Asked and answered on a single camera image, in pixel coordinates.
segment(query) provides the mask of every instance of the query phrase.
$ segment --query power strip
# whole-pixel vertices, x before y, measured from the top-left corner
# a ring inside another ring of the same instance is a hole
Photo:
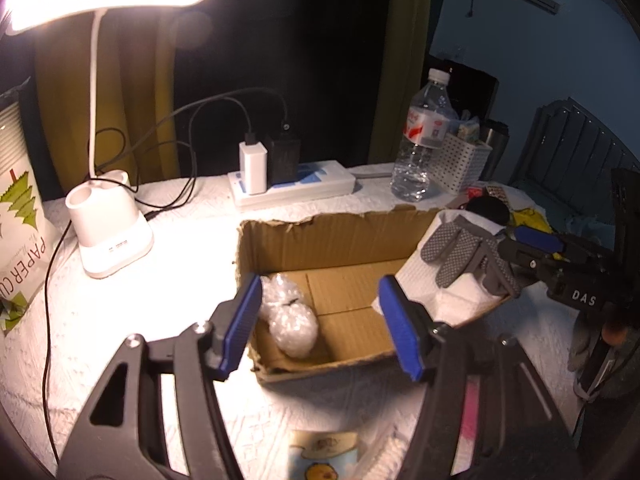
[[[229,173],[228,177],[238,211],[348,195],[353,193],[356,183],[356,178],[336,160],[300,164],[296,182],[276,184],[265,193],[254,195],[246,192],[242,174],[239,171]]]

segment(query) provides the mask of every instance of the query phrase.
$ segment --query white tablecloth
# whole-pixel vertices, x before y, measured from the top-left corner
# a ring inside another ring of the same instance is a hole
[[[366,166],[358,173],[389,170]],[[140,198],[172,200],[184,180],[143,186]],[[435,191],[417,207],[443,207],[451,196]],[[52,362],[49,407],[62,453],[76,416],[123,339],[141,333],[151,341],[175,336],[236,291],[234,257],[243,219],[298,221],[321,212],[389,210],[399,203],[388,178],[362,180],[350,196],[239,214],[226,177],[198,180],[193,201],[151,221],[155,245],[141,260],[104,280],[82,270],[74,251],[50,280]],[[47,217],[63,228],[62,200],[47,203]],[[515,334],[572,425],[577,401],[566,357],[574,313],[545,295],[541,284],[526,289],[485,318],[487,329]],[[24,319],[0,342],[0,400],[34,453],[55,470],[42,415],[41,380],[46,354],[42,292]],[[245,355],[226,383],[216,384],[226,428],[247,479],[286,478],[290,430],[357,431],[371,442],[389,421],[410,436],[424,386],[412,384],[394,360],[351,367],[306,380],[261,387]],[[164,422],[172,467],[186,473],[170,378],[163,378]]]

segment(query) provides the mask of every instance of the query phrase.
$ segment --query bottle label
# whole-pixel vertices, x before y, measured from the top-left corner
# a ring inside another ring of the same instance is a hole
[[[433,147],[444,140],[449,128],[449,119],[433,110],[409,107],[402,133],[414,144]]]

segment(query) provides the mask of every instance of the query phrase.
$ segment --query plastic bottle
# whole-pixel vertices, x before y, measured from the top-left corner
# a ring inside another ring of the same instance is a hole
[[[391,177],[391,191],[406,202],[424,198],[433,150],[442,146],[449,121],[458,118],[447,95],[448,83],[448,73],[432,68],[427,86],[411,100]]]

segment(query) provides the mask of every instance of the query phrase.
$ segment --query white lamp base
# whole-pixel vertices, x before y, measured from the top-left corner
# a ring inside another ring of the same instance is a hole
[[[125,171],[101,178],[129,185]],[[154,234],[133,200],[132,193],[114,182],[91,180],[69,192],[65,200],[71,216],[85,272],[106,278],[145,256]]]

